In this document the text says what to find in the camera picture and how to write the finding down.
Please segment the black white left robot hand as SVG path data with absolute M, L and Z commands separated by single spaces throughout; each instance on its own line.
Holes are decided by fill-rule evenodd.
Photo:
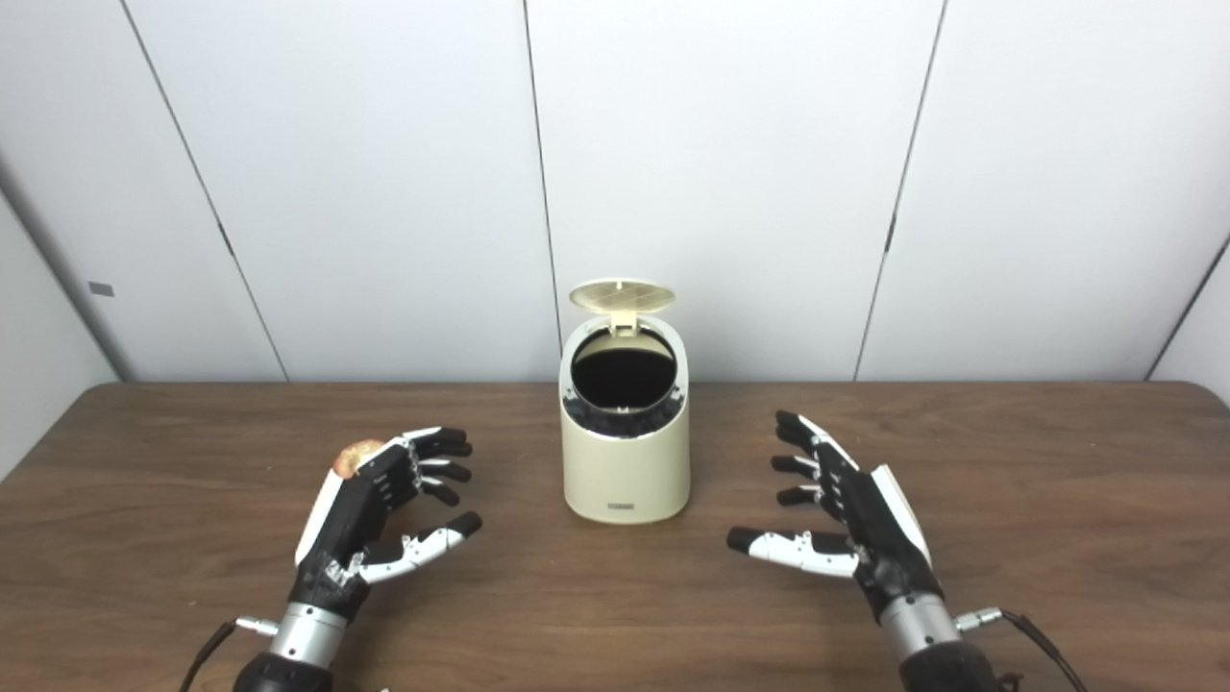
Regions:
M 405 576 L 461 546 L 482 526 L 478 513 L 401 537 L 385 529 L 387 517 L 419 497 L 458 506 L 448 481 L 470 481 L 470 470 L 456 458 L 471 454 L 466 431 L 451 428 L 403 431 L 343 452 L 308 516 L 288 600 L 353 623 L 375 583 Z

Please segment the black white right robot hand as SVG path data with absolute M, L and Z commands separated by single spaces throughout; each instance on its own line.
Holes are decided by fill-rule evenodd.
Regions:
M 863 470 L 829 431 L 792 411 L 775 412 L 776 436 L 797 447 L 774 456 L 772 470 L 804 477 L 779 490 L 780 506 L 818 506 L 841 531 L 733 527 L 726 546 L 740 556 L 847 579 L 873 618 L 905 599 L 943 599 L 922 529 L 887 465 Z

